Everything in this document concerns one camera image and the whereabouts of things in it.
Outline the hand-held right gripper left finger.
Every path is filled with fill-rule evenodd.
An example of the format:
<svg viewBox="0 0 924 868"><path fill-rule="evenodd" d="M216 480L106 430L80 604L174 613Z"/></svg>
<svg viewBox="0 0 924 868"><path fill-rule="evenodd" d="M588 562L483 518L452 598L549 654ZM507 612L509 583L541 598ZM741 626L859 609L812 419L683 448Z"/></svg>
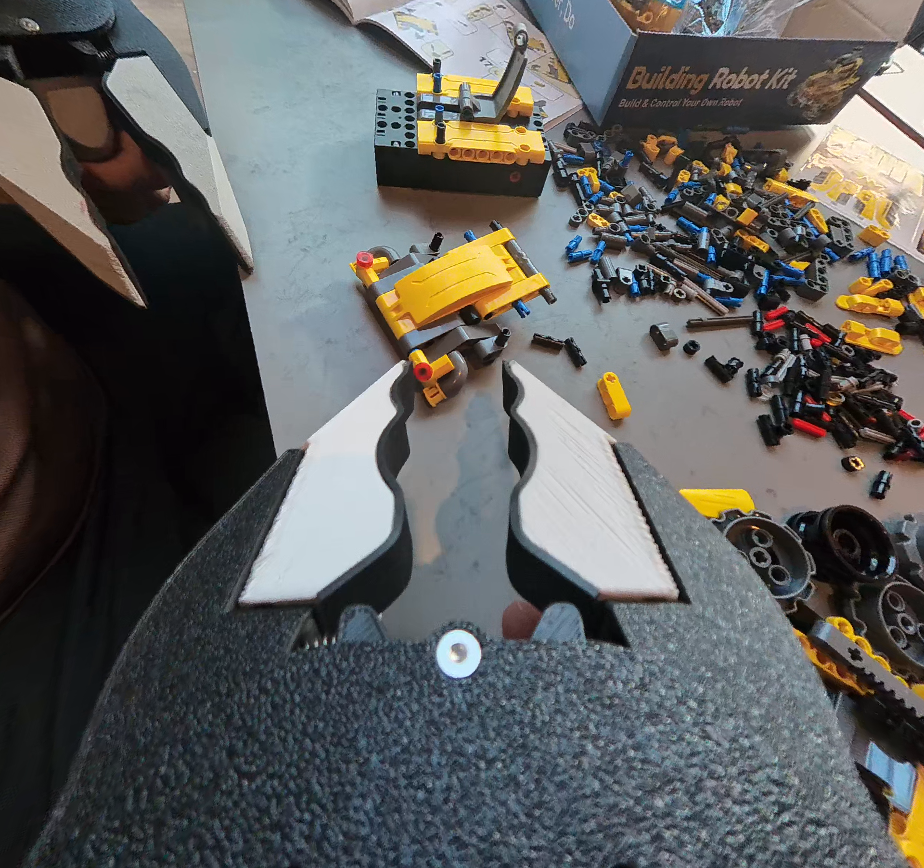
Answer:
<svg viewBox="0 0 924 868"><path fill-rule="evenodd" d="M238 604L383 611L412 569L405 497L414 377L399 363L316 431L254 559Z"/></svg>

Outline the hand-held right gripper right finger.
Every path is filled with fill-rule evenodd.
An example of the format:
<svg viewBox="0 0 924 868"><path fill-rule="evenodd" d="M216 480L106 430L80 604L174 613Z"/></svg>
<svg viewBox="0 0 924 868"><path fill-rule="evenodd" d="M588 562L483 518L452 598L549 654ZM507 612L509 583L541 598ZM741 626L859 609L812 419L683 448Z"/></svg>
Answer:
<svg viewBox="0 0 924 868"><path fill-rule="evenodd" d="M514 588L539 608L678 601L616 440L518 362L503 363L502 389L520 474L506 548Z"/></svg>

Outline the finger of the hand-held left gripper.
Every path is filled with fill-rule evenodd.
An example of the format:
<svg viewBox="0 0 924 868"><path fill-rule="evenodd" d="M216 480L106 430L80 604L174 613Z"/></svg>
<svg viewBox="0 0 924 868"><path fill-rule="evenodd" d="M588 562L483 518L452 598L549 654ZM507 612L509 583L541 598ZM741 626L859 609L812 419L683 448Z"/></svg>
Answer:
<svg viewBox="0 0 924 868"><path fill-rule="evenodd" d="M140 142L166 159L180 198L199 203L222 231L245 273L254 267L248 231L214 138L149 57L121 57L104 89L135 126Z"/></svg>
<svg viewBox="0 0 924 868"><path fill-rule="evenodd" d="M2 190L90 273L138 307L147 302L83 191L79 171L38 97L1 80Z"/></svg>

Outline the grey desk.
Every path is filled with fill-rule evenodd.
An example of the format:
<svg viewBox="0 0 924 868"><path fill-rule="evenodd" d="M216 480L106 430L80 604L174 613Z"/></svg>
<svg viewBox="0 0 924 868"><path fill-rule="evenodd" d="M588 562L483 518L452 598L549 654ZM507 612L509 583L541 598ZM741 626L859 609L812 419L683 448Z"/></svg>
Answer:
<svg viewBox="0 0 924 868"><path fill-rule="evenodd" d="M758 507L801 507L860 496L833 444L758 435L760 400L745 371L762 366L745 328L695 334L701 350L657 350L648 324L680 328L684 304L595 301L586 265L565 263L572 206L549 185L529 201L376 186L372 131L376 84L414 77L382 39L366 38L321 0L187 0L209 118L228 153L233 185L253 240L255 276L245 298L277 446L301 444L362 393L395 354L361 297L347 260L382 242L496 218L550 271L559 301L541 300L522 322L506 317L506 349L557 395L621 444L636 446L666 474L669 521L681 541L694 528L716 560L697 558L707 598L720 601L732 635L696 623L696 608L619 605L644 624L644 651L677 646L691 677L652 675L641 653L620 644L508 642L502 605L514 598L504 568L510 497L519 475L507 456L509 416L502 367L473 369L459 395L432 409L416 397L408 420L410 461L399 472L415 548L410 585L385 613L384 643L336 643L227 662L228 701L205 712L227 748L228 767L257 804L321 807L344 816L398 808L433 816L505 813L518 794L527 817L576 826L609 818L648 775L653 795L636 808L693 820L705 810L761 827L780 803L803 820L848 828L882 822L841 731L850 711L830 702L788 620L749 563L681 496L688 484L744 485ZM530 343L534 333L573 337L587 364L564 349ZM720 383L703 362L737 357L744 367ZM632 407L621 422L597 390L616 373Z"/></svg>

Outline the small yellow connector piece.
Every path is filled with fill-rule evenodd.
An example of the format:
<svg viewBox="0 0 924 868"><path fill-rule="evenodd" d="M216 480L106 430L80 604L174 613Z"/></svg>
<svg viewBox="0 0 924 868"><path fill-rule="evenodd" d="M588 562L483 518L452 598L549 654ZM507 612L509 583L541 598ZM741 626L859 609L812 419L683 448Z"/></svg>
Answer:
<svg viewBox="0 0 924 868"><path fill-rule="evenodd" d="M613 422L621 422L631 414L632 407L616 373L605 372L596 386L607 415Z"/></svg>

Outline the yellow curved panel piece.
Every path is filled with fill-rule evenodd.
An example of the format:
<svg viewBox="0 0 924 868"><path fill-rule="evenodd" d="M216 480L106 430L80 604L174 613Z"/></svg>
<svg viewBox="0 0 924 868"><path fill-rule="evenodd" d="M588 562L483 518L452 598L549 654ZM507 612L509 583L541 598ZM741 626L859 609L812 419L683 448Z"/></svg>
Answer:
<svg viewBox="0 0 924 868"><path fill-rule="evenodd" d="M749 514L755 502L744 489L681 489L679 494L706 518L719 518L723 512L736 510Z"/></svg>

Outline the person's dark trousers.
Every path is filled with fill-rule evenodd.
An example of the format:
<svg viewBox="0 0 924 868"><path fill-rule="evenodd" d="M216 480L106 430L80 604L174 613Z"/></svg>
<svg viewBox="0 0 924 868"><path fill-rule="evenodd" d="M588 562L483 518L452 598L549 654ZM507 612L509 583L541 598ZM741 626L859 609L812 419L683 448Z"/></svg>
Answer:
<svg viewBox="0 0 924 868"><path fill-rule="evenodd" d="M86 518L2 617L2 866L38 836L144 609L274 459L233 254L179 204L111 231L145 308L2 206L2 282L75 350L106 408Z"/></svg>

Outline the yellow and grey car assembly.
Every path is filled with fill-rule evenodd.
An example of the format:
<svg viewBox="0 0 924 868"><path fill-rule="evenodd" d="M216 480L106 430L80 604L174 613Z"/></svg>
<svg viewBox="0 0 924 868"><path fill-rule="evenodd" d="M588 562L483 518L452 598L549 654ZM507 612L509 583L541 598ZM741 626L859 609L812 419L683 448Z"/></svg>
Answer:
<svg viewBox="0 0 924 868"><path fill-rule="evenodd" d="M357 253L350 264L373 314L408 360L431 407L456 397L470 366L495 362L510 329L497 319L509 311L530 313L537 297L556 302L538 271L507 228L491 222L484 237L441 250L437 233L428 246L414 244L397 256L385 246Z"/></svg>

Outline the pile of black red pins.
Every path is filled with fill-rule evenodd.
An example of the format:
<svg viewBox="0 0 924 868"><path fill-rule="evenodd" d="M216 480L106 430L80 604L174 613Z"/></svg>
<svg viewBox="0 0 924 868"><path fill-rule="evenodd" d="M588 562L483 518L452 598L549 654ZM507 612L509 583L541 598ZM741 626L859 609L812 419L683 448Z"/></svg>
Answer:
<svg viewBox="0 0 924 868"><path fill-rule="evenodd" d="M755 349L770 358L745 373L749 397L764 404L756 425L765 446L801 434L845 451L869 442L886 461L922 463L922 419L906 411L897 376L873 352L787 307L756 310L749 323Z"/></svg>

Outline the black block with yellow panels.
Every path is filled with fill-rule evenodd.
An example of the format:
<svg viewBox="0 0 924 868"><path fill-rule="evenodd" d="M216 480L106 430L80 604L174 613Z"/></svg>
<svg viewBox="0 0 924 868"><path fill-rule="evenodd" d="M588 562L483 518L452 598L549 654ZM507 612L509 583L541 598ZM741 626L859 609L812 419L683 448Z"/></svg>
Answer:
<svg viewBox="0 0 924 868"><path fill-rule="evenodd" d="M376 93L374 157L381 187L537 198L552 158L530 88L528 32L518 24L498 81L443 72L435 59L415 91Z"/></svg>

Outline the pile of mixed building pieces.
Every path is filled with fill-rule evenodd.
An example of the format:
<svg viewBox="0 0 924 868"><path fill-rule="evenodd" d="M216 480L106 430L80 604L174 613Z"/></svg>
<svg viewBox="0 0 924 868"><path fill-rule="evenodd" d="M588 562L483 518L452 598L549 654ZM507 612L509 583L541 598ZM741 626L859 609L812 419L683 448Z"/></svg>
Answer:
<svg viewBox="0 0 924 868"><path fill-rule="evenodd" d="M830 291L829 269L859 262L864 271L841 295L900 299L890 321L922 338L922 277L891 238L860 228L808 192L788 172L787 152L732 135L683 145L649 134L637 145L619 127L569 123L547 147L552 178L577 211L565 246L569 265L586 265L597 303L615 296L697 299L717 316L816 302Z"/></svg>

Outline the grey toothed rack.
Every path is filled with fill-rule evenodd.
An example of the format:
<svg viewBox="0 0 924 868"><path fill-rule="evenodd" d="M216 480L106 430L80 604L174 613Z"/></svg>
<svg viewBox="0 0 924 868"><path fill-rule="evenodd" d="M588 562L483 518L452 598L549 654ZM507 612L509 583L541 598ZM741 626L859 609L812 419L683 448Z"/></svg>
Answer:
<svg viewBox="0 0 924 868"><path fill-rule="evenodd" d="M848 675L898 722L918 735L923 733L923 699L903 677L895 675L887 661L864 649L860 638L846 633L832 620L816 621L808 642L825 663Z"/></svg>

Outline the yellow curved liftarm piece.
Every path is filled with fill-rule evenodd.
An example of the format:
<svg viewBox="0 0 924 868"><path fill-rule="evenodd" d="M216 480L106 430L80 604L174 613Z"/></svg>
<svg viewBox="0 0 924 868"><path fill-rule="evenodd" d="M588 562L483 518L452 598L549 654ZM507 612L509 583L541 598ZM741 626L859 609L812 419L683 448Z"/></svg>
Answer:
<svg viewBox="0 0 924 868"><path fill-rule="evenodd" d="M879 298L865 294L838 296L835 305L843 311L883 318L897 319L906 311L906 306L900 299Z"/></svg>
<svg viewBox="0 0 924 868"><path fill-rule="evenodd" d="M883 355L897 356L902 353L902 337L893 329L870 327L858 321L847 320L840 326L845 343L854 349L871 350Z"/></svg>

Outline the yellow sticker sheet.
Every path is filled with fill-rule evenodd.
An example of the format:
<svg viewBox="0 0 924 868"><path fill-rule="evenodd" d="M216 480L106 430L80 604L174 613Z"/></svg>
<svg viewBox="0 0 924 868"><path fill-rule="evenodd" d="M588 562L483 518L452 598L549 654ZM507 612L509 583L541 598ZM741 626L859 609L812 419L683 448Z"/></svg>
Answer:
<svg viewBox="0 0 924 868"><path fill-rule="evenodd" d="M860 228L876 227L922 260L922 165L833 125L792 176L808 181L808 192L830 211Z"/></svg>

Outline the blue kit box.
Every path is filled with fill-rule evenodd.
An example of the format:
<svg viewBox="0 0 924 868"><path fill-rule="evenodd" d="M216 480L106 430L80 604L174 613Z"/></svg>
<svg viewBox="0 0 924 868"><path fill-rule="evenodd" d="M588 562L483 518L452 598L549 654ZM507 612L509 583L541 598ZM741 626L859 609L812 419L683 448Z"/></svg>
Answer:
<svg viewBox="0 0 924 868"><path fill-rule="evenodd" d="M609 0L523 0L594 122L779 130L829 123L896 42L635 32Z"/></svg>

